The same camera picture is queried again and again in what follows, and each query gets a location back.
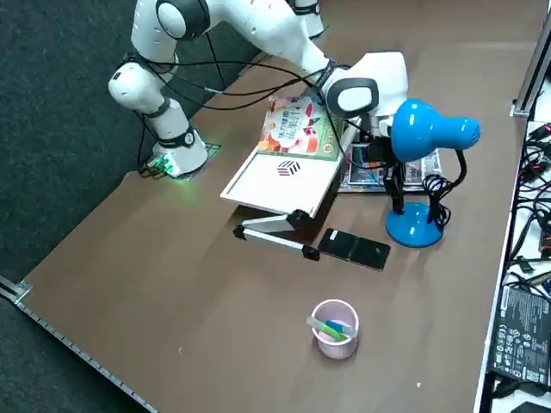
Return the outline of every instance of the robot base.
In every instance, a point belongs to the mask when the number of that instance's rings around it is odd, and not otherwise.
[[[208,152],[204,142],[195,131],[195,142],[191,147],[164,148],[157,143],[153,146],[153,156],[164,157],[168,161],[166,175],[178,178],[203,166],[207,161]]]
[[[391,211],[387,216],[387,232],[394,241],[410,248],[429,247],[440,241],[443,233],[436,224],[427,224],[429,206],[406,202],[401,215]]]

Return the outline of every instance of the green marker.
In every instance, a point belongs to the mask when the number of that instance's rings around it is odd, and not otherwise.
[[[306,319],[306,322],[308,323],[308,325],[312,326],[314,329],[326,333],[329,337],[331,337],[336,342],[342,342],[342,341],[346,340],[346,336],[339,333],[338,331],[336,331],[332,327],[328,326],[327,324],[322,323],[317,318],[308,317]]]

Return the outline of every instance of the magazine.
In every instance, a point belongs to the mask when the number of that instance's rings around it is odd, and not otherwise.
[[[333,122],[340,138],[344,122],[336,119]],[[263,154],[328,161],[336,160],[339,153],[329,116],[309,96],[269,98],[257,149]]]
[[[362,148],[369,144],[352,144],[347,150],[347,158],[364,167],[376,168],[384,163],[363,162]],[[339,193],[385,192],[383,184],[384,169],[364,170],[348,163],[341,163],[341,182]],[[414,162],[406,163],[406,182],[404,192],[423,192],[423,179],[430,174],[442,174],[438,151]]]

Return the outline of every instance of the marker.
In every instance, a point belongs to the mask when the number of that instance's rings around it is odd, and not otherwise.
[[[314,329],[319,330],[323,333],[326,333],[329,337],[331,337],[336,342],[342,342],[346,340],[346,336],[343,336],[341,333],[339,333],[329,325],[322,323],[317,318],[309,317],[306,319],[306,322],[308,323],[308,325],[311,325]]]
[[[327,320],[325,324],[330,326],[332,329],[338,331],[339,333],[345,334],[346,336],[356,337],[358,335],[358,332],[348,325],[339,324],[331,320]]]

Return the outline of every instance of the smartphone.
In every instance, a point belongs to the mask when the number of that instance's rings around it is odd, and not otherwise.
[[[318,250],[328,256],[382,271],[390,254],[390,245],[329,228]]]

